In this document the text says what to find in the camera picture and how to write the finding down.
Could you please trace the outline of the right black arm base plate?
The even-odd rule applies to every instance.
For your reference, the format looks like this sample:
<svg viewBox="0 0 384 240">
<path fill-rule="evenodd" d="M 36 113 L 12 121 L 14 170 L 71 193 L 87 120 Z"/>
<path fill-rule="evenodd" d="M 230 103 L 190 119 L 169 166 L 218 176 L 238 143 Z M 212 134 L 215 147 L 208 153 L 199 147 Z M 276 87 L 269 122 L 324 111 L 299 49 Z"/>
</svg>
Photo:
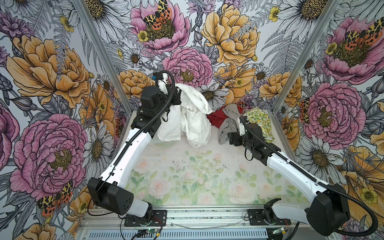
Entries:
<svg viewBox="0 0 384 240">
<path fill-rule="evenodd" d="M 251 226 L 290 226 L 290 220 L 278 219 L 274 214 L 265 214 L 263 209 L 248 209 L 244 219 Z"/>
</svg>

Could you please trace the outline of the white cloth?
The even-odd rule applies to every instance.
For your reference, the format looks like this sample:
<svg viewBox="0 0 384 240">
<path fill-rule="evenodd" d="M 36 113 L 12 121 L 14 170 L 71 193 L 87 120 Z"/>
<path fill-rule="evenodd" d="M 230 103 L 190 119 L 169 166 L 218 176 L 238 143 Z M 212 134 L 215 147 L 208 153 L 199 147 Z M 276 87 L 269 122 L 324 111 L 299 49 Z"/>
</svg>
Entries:
<svg viewBox="0 0 384 240">
<path fill-rule="evenodd" d="M 197 89 L 184 84 L 176 84 L 176 87 L 181 91 L 181 104 L 171 106 L 170 111 L 162 115 L 157 136 L 161 141 L 170 142 L 186 135 L 193 148 L 204 146 L 211 135 L 207 115 L 212 113 L 212 109 Z"/>
</svg>

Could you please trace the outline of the lemon print cloth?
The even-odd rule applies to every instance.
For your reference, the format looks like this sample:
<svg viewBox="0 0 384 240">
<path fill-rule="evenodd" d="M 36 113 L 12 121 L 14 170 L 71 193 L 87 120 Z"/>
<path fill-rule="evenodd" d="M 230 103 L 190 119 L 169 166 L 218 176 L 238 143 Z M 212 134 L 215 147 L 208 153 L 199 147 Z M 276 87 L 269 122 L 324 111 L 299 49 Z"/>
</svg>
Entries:
<svg viewBox="0 0 384 240">
<path fill-rule="evenodd" d="M 262 129 L 263 137 L 267 143 L 272 143 L 275 138 L 272 132 L 272 124 L 268 113 L 259 109 L 253 108 L 243 114 L 249 123 L 257 124 Z"/>
</svg>

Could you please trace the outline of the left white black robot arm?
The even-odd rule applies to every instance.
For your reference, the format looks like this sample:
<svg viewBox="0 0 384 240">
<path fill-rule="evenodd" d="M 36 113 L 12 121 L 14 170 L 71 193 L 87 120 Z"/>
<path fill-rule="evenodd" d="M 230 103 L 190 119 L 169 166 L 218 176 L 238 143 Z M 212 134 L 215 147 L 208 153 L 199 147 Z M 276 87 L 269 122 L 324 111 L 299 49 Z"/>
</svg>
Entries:
<svg viewBox="0 0 384 240">
<path fill-rule="evenodd" d="M 129 135 L 110 166 L 98 178 L 91 178 L 87 185 L 96 207 L 120 216 L 134 216 L 143 224 L 152 220 L 153 206 L 135 197 L 125 187 L 131 171 L 161 123 L 169 120 L 169 117 L 163 115 L 168 115 L 173 105 L 181 104 L 181 93 L 174 80 L 165 85 L 165 93 L 159 86 L 160 81 L 157 80 L 156 83 L 144 88 L 141 95 L 142 105 L 137 109 Z"/>
</svg>

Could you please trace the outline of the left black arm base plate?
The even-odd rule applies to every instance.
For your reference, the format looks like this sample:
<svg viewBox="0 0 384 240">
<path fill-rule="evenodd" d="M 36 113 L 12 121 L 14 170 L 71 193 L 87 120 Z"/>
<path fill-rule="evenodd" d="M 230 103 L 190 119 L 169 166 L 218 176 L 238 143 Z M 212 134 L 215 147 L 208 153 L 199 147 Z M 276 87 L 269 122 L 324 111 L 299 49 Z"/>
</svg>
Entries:
<svg viewBox="0 0 384 240">
<path fill-rule="evenodd" d="M 144 217 L 128 215 L 124 220 L 125 227 L 164 227 L 167 222 L 167 210 L 152 210 Z"/>
</svg>

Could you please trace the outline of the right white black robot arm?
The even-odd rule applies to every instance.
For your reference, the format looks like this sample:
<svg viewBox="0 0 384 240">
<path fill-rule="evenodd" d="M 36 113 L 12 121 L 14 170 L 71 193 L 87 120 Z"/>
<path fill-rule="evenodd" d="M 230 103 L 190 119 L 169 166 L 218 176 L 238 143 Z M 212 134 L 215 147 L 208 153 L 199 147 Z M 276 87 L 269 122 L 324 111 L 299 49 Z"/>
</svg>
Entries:
<svg viewBox="0 0 384 240">
<path fill-rule="evenodd" d="M 310 174 L 282 150 L 272 143 L 266 143 L 258 124 L 247 121 L 245 116 L 238 118 L 239 129 L 228 133 L 229 143 L 245 148 L 248 161 L 257 160 L 276 171 L 293 184 L 308 200 L 307 205 L 283 203 L 274 198 L 264 204 L 264 221 L 275 224 L 287 219 L 310 225 L 317 233 L 329 236 L 350 219 L 348 199 L 339 185 L 327 182 Z"/>
</svg>

